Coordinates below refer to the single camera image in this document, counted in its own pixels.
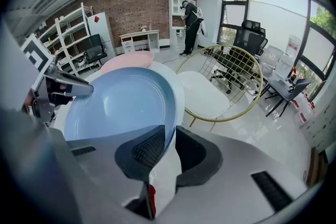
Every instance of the black pants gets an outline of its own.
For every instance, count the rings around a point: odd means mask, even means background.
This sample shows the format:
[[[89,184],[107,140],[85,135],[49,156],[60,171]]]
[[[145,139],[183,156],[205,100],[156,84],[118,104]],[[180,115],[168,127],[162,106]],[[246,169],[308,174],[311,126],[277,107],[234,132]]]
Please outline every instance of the black pants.
[[[197,31],[199,29],[199,22],[194,22],[191,26],[185,31],[185,49],[184,53],[191,54],[195,45],[195,40],[197,36]]]

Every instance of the red brick wall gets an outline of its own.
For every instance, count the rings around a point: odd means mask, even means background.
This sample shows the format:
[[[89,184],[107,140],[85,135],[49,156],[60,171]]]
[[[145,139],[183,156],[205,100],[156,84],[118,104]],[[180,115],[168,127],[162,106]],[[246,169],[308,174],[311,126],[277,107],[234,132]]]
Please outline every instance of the red brick wall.
[[[80,7],[81,2],[92,6],[94,14],[106,12],[116,47],[121,46],[119,36],[141,31],[142,25],[148,29],[149,23],[153,30],[160,31],[160,39],[169,38],[168,0],[77,0],[53,14],[46,21],[47,27],[55,23],[55,18]]]

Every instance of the refrigerator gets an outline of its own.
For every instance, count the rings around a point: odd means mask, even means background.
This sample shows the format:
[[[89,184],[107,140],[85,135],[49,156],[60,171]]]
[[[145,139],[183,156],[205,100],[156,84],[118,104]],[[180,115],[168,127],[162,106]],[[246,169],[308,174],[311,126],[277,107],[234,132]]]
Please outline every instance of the refrigerator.
[[[105,47],[107,57],[100,60],[100,62],[104,64],[117,55],[113,46],[109,17],[105,14],[105,12],[95,14],[88,17],[88,25],[90,34],[92,36],[99,34],[101,42]]]

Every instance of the tiled floor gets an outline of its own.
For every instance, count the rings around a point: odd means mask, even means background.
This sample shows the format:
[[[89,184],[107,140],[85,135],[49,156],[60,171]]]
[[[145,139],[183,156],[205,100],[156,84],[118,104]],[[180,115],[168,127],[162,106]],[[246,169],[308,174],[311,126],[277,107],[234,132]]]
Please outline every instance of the tiled floor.
[[[180,58],[179,53],[170,49],[161,49],[160,53],[155,54],[154,61],[164,63],[176,71],[186,58]],[[199,71],[204,63],[204,56],[197,55],[183,67],[182,71]],[[85,78],[89,72],[81,74]],[[253,100],[251,95],[246,94],[233,105],[222,117],[228,117],[245,110]],[[212,129],[218,135],[235,138],[250,143],[266,154],[271,156],[279,163],[285,165],[298,178],[303,179],[303,174],[308,173],[310,161],[310,146],[306,141],[300,128],[295,125],[294,118],[296,111],[292,105],[279,118],[282,105],[269,117],[266,117],[274,105],[278,102],[277,98],[265,100],[261,97],[258,103],[245,115],[228,122],[216,123]],[[189,126],[192,117],[185,113],[183,124]],[[196,120],[192,128],[209,131],[213,123]]]

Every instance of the person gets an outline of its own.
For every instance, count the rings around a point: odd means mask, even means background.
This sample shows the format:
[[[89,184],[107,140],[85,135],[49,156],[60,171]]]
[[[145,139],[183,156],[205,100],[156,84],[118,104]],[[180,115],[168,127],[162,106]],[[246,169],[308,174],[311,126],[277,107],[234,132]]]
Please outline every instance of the person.
[[[185,14],[181,17],[181,19],[185,21],[186,30],[185,48],[184,52],[182,52],[180,56],[188,57],[193,51],[200,21],[195,15],[195,13],[197,13],[197,7],[194,4],[185,0],[182,2],[182,6],[185,8]]]

